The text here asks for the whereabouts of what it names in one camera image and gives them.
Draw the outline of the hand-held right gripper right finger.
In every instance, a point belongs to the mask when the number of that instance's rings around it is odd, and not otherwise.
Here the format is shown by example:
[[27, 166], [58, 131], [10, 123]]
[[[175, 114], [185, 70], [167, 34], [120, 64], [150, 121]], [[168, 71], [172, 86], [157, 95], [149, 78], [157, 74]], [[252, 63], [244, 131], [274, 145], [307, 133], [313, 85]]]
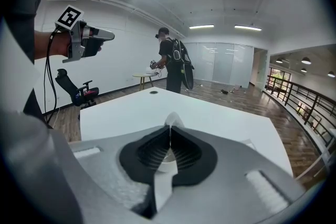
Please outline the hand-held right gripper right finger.
[[184, 131], [211, 145], [217, 164], [200, 184], [175, 187], [156, 214], [157, 223], [281, 223], [287, 213], [271, 211], [279, 199], [261, 198], [256, 181], [265, 179], [261, 193], [272, 186], [288, 205], [305, 193], [291, 175], [251, 147], [193, 129]]

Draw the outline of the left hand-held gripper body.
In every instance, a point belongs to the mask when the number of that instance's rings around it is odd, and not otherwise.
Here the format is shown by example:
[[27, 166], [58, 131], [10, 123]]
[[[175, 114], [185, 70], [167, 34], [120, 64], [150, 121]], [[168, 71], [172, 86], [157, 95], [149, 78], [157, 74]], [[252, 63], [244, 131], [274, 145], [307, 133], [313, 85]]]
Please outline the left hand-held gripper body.
[[85, 53], [82, 44], [82, 33], [80, 24], [86, 24], [82, 19], [84, 12], [74, 6], [68, 5], [56, 19], [55, 26], [60, 31], [65, 31], [70, 35], [70, 45], [68, 46], [67, 59], [63, 63], [80, 60]]

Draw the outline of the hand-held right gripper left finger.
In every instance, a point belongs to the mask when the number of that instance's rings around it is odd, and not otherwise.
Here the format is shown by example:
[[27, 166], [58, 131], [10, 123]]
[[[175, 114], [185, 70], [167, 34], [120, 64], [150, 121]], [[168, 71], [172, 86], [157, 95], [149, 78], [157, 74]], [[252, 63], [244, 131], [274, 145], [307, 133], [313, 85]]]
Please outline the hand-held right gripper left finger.
[[68, 178], [84, 219], [156, 219], [172, 193], [162, 171], [170, 127], [71, 146]]

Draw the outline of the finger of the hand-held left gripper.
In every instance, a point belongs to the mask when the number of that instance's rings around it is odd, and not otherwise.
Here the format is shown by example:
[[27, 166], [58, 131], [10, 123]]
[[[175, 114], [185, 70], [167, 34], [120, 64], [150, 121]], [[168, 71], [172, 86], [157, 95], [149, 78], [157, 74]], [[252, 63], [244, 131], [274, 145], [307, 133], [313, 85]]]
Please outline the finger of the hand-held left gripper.
[[89, 37], [95, 39], [101, 39], [104, 41], [114, 40], [115, 34], [111, 31], [104, 30], [97, 27], [90, 27]]
[[102, 46], [102, 40], [95, 38], [88, 38], [82, 40], [81, 45], [84, 47], [84, 52], [81, 57], [82, 58], [92, 57], [97, 54], [100, 47]]

